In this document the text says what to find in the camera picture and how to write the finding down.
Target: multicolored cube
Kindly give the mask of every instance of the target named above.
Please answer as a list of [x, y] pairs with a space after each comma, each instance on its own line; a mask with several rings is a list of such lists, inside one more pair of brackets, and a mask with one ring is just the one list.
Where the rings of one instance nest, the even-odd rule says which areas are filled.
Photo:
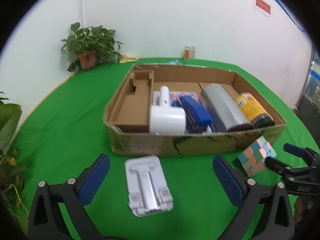
[[245, 149], [238, 159], [249, 177], [266, 168], [264, 162], [267, 157], [276, 157], [276, 152], [263, 136], [255, 140]]

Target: yellow flower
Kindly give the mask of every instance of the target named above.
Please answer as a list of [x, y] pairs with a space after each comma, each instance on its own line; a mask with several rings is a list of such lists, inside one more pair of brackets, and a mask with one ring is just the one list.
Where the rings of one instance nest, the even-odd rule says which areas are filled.
[[16, 162], [15, 158], [7, 159], [7, 162], [8, 162], [11, 166], [17, 165], [17, 162]]

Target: potted plant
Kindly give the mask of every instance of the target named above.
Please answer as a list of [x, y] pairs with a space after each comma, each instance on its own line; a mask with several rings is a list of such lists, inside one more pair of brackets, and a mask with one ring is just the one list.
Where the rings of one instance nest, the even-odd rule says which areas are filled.
[[26, 233], [29, 212], [24, 203], [26, 195], [22, 194], [23, 171], [26, 168], [16, 161], [17, 150], [4, 152], [14, 135], [22, 110], [21, 106], [4, 104], [2, 100], [8, 98], [0, 97], [0, 193], [6, 208]]
[[70, 64], [68, 71], [74, 71], [77, 66], [83, 70], [88, 70], [95, 67], [97, 62], [119, 61], [121, 55], [118, 51], [122, 43], [114, 40], [115, 30], [107, 30], [102, 25], [79, 28], [79, 22], [71, 24], [72, 34], [67, 39], [61, 40], [65, 42], [61, 51], [63, 52], [65, 48], [68, 48], [78, 58]]

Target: red paper notice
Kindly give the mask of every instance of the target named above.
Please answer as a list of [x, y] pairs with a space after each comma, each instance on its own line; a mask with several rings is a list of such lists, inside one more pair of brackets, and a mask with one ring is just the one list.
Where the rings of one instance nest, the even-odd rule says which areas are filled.
[[256, 6], [264, 10], [266, 13], [271, 15], [271, 7], [263, 0], [256, 0]]

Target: wall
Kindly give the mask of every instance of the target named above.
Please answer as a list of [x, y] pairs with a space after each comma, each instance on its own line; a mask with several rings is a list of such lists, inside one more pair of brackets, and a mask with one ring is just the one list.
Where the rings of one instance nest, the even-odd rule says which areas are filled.
[[0, 91], [22, 106], [19, 124], [70, 76], [60, 40], [80, 19], [81, 0], [39, 0], [12, 33], [0, 58]]
[[273, 17], [253, 0], [84, 0], [85, 25], [117, 30], [122, 53], [180, 57], [185, 45], [196, 58], [236, 64], [275, 92], [289, 107], [301, 93], [311, 41], [274, 0]]

